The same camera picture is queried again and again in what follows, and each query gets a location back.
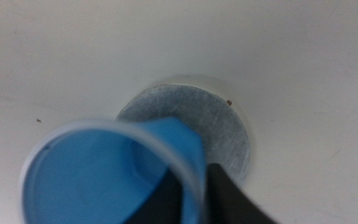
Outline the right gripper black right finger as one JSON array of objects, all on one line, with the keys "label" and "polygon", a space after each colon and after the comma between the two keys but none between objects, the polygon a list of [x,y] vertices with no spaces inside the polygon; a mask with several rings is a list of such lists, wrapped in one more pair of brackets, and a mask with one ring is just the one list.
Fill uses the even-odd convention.
[{"label": "right gripper black right finger", "polygon": [[226,174],[220,164],[208,165],[209,222],[216,224],[276,224]]}]

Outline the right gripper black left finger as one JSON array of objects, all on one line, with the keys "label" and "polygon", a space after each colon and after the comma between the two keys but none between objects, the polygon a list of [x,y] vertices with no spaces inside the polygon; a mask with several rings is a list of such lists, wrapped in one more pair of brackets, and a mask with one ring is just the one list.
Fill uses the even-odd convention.
[{"label": "right gripper black left finger", "polygon": [[125,224],[180,224],[182,195],[182,184],[167,170],[153,194]]}]

